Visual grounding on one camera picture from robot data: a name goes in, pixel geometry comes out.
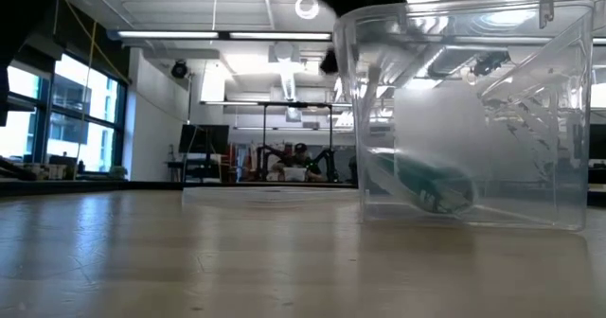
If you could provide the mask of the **person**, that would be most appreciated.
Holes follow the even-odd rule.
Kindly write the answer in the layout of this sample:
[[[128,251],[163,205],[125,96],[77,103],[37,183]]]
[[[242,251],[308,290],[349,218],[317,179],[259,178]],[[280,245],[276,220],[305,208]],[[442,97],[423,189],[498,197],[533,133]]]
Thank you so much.
[[[292,182],[293,179],[287,177],[286,168],[297,169],[295,181],[324,182],[326,180],[319,166],[308,155],[308,147],[304,143],[297,143],[292,155],[288,155],[272,165],[272,171],[278,173],[280,181]]]

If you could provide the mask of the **black computer monitor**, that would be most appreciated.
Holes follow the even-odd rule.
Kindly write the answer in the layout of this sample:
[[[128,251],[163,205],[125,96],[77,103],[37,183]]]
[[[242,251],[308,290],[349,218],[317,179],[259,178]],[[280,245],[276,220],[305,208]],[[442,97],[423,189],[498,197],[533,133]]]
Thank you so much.
[[[589,134],[589,158],[606,160],[606,124],[591,124]]]
[[[184,124],[178,150],[180,153],[227,154],[229,129],[227,125]]]

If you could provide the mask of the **black background rig frame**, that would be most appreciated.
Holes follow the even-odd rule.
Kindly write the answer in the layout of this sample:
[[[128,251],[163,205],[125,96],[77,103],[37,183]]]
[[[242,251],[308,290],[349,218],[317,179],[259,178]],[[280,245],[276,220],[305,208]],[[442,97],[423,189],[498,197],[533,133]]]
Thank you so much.
[[[267,110],[269,107],[284,106],[287,108],[304,109],[304,108],[316,108],[316,109],[328,109],[330,116],[333,115],[333,106],[326,102],[305,102],[305,101],[262,101],[258,103],[263,108],[263,119],[262,119],[262,145],[266,144],[266,132],[267,132]]]

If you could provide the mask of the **green elastic bandage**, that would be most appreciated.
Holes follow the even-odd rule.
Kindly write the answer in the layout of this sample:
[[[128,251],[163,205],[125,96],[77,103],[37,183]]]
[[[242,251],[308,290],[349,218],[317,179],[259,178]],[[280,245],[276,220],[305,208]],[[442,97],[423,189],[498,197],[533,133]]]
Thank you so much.
[[[458,215],[474,205],[476,187],[459,168],[432,165],[403,153],[379,152],[377,157],[395,181],[395,189],[404,190],[425,212]]]

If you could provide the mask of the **clear lid with black handle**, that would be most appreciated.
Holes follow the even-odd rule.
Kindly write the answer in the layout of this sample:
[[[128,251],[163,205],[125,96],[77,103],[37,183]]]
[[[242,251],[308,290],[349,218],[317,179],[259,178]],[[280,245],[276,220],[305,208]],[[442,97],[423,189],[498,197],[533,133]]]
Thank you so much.
[[[183,206],[212,206],[219,208],[298,208],[331,207],[356,204],[357,189],[253,186],[253,187],[191,187],[182,193]]]

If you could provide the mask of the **clear plastic container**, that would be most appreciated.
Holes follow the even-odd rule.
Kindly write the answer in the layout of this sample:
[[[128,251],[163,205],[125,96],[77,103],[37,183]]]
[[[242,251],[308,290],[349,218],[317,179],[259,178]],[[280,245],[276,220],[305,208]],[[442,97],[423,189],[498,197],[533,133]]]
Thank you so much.
[[[588,192],[594,36],[606,0],[440,0],[356,9],[335,24],[353,112],[362,221],[579,230]],[[493,51],[510,61],[484,77]],[[421,211],[369,181],[390,148],[467,172],[474,206]]]

